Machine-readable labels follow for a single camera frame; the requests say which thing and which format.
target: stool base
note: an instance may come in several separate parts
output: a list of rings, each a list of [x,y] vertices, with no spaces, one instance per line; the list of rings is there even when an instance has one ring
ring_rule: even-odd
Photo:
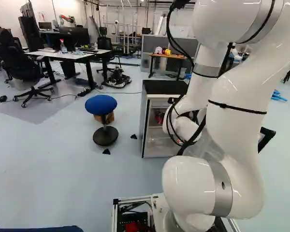
[[[106,129],[103,127],[97,129],[92,136],[93,141],[100,146],[109,146],[114,143],[117,138],[118,131],[111,126],[107,126]]]

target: white desk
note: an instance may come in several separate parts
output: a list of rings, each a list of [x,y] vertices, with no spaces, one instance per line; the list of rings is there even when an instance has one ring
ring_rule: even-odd
[[[87,70],[87,76],[88,76],[88,83],[89,83],[89,87],[93,90],[96,86],[96,83],[93,81],[93,76],[92,76],[92,71],[91,71],[91,66],[90,66],[90,60],[94,57],[101,57],[102,59],[102,64],[103,64],[103,73],[107,72],[107,56],[104,56],[104,54],[107,54],[111,52],[110,50],[98,50],[97,53],[85,53],[83,55],[75,55],[72,53],[66,53],[66,54],[62,54],[60,52],[45,52],[45,51],[36,51],[36,52],[28,52],[26,53],[26,55],[28,56],[43,56],[43,57],[47,57],[44,59],[45,62],[45,66],[47,69],[47,73],[49,76],[49,80],[50,80],[50,84],[55,84],[59,81],[61,81],[60,79],[56,80],[53,74],[53,70],[52,67],[49,63],[49,59],[48,58],[52,58],[54,60],[60,60],[60,61],[72,61],[72,62],[76,62],[76,63],[84,63],[86,64],[86,70]]]
[[[28,52],[26,54],[31,55],[31,56],[51,57],[51,58],[59,58],[59,59],[64,59],[64,60],[65,59],[78,60],[78,59],[94,56],[94,54],[75,55],[72,53],[62,54],[60,52],[44,52],[44,51]]]

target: wooden table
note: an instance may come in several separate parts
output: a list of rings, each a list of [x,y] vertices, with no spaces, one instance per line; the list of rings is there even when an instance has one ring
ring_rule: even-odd
[[[149,54],[151,56],[151,61],[150,61],[150,73],[148,78],[152,77],[154,72],[153,72],[153,63],[154,63],[154,58],[156,57],[164,57],[164,58],[173,58],[179,60],[179,67],[178,67],[178,73],[177,73],[177,78],[176,81],[179,80],[179,75],[180,75],[180,70],[183,67],[183,60],[186,60],[187,57],[184,55],[176,55],[176,54],[170,54],[170,55],[160,55],[160,54]]]

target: blue stool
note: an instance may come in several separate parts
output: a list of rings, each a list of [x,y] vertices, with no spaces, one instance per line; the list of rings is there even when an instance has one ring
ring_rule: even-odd
[[[117,129],[106,125],[106,115],[113,112],[116,107],[117,101],[108,95],[94,96],[85,103],[89,113],[102,118],[103,127],[97,129],[92,136],[93,141],[100,146],[109,146],[118,138]]]

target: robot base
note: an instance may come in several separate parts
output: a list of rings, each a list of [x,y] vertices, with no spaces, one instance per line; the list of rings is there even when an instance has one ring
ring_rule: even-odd
[[[139,223],[140,218],[144,217],[144,205],[150,205],[150,209],[147,211],[147,226],[151,228],[152,231],[183,232],[183,230],[178,226],[174,218],[174,214],[170,210],[162,193],[154,194],[151,196],[114,199],[112,209],[112,232],[123,232],[122,226],[126,222],[123,221],[124,217],[122,217],[123,214],[121,212],[122,207],[132,207],[132,205],[137,204],[139,205],[138,207],[142,209],[142,212],[134,213],[134,218],[139,218],[135,223]],[[228,219],[228,222],[233,232],[240,232],[235,221]],[[215,219],[214,225],[207,232],[227,232],[227,230],[221,218],[217,217]]]

